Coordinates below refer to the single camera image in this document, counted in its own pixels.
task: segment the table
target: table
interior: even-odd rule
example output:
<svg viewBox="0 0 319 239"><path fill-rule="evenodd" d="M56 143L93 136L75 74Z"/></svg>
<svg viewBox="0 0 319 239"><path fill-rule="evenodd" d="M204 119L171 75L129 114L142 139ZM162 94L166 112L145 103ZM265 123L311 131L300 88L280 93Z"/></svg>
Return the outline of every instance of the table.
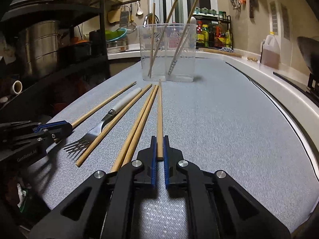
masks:
<svg viewBox="0 0 319 239"><path fill-rule="evenodd" d="M149 83L142 80L140 62L83 95L52 121L72 122L132 81L140 87ZM319 182L309 158L282 113L247 77L222 60L196 59L194 82L162 82L162 89L163 131L171 147L180 149L185 159L202 170L225 170L291 232L308 218L319 197ZM93 128L125 94L78 126L66 143ZM80 168L57 145L28 169L33 188L49 208L57 206L94 171L111 170L148 94ZM157 99L133 160L139 150L150 146L156 123ZM158 163L157 173L158 197L140 204L139 238L187 238L185 201L169 198L163 163Z"/></svg>

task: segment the transparent utensil holder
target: transparent utensil holder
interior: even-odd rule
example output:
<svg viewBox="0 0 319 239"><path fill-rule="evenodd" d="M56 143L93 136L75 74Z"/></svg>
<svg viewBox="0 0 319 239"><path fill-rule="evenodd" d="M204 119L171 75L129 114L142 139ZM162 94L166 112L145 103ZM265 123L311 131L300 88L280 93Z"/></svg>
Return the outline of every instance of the transparent utensil holder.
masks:
<svg viewBox="0 0 319 239"><path fill-rule="evenodd" d="M196 25L194 24L154 24L138 26L142 76L147 81L168 80L192 82L195 70L195 49L196 49ZM150 73L151 61L151 37L154 28L153 55L159 44L154 64ZM177 51L178 44L185 30L184 38L181 42L181 50ZM173 71L169 74L169 69L173 65Z"/></svg>

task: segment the white ladle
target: white ladle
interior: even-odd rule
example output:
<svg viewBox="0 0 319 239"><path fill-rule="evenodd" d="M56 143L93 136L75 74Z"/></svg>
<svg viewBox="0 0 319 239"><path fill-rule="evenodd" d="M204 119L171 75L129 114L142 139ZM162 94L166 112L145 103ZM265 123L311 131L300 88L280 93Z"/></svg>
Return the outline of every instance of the white ladle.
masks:
<svg viewBox="0 0 319 239"><path fill-rule="evenodd" d="M143 11L141 9L141 5L140 5L140 1L137 1L136 2L138 4L138 11L136 12L136 16L139 16L139 15L142 15L143 14Z"/></svg>

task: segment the brown liquid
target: brown liquid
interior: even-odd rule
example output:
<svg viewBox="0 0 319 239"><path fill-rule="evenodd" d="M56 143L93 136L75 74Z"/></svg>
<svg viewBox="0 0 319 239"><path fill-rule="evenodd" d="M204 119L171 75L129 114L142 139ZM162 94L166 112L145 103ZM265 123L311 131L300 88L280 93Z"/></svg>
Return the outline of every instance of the brown liquid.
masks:
<svg viewBox="0 0 319 239"><path fill-rule="evenodd" d="M263 49L263 57L261 63L271 68L279 69L280 55L273 51Z"/></svg>

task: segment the metal grater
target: metal grater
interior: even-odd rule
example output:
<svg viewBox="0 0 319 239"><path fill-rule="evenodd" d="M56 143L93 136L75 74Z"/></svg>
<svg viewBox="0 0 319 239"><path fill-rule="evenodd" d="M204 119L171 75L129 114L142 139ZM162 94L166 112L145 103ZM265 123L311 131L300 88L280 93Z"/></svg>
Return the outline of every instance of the metal grater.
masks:
<svg viewBox="0 0 319 239"><path fill-rule="evenodd" d="M127 28L127 26L129 25L129 15L130 8L128 6L123 6L121 8L120 28Z"/></svg>

